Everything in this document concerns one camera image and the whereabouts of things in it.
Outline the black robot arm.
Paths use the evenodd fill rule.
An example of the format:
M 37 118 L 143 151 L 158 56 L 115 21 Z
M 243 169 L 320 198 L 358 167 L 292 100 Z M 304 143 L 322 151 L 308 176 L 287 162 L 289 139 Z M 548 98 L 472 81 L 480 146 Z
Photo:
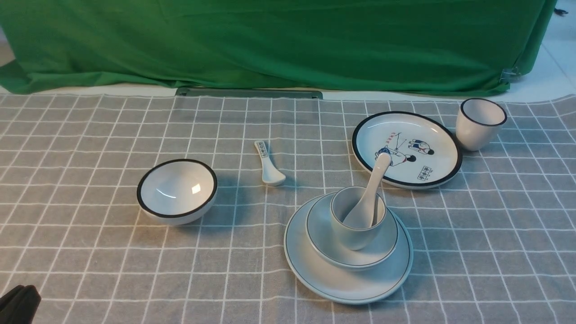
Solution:
M 0 299 L 2 324 L 31 324 L 41 303 L 35 285 L 17 285 Z

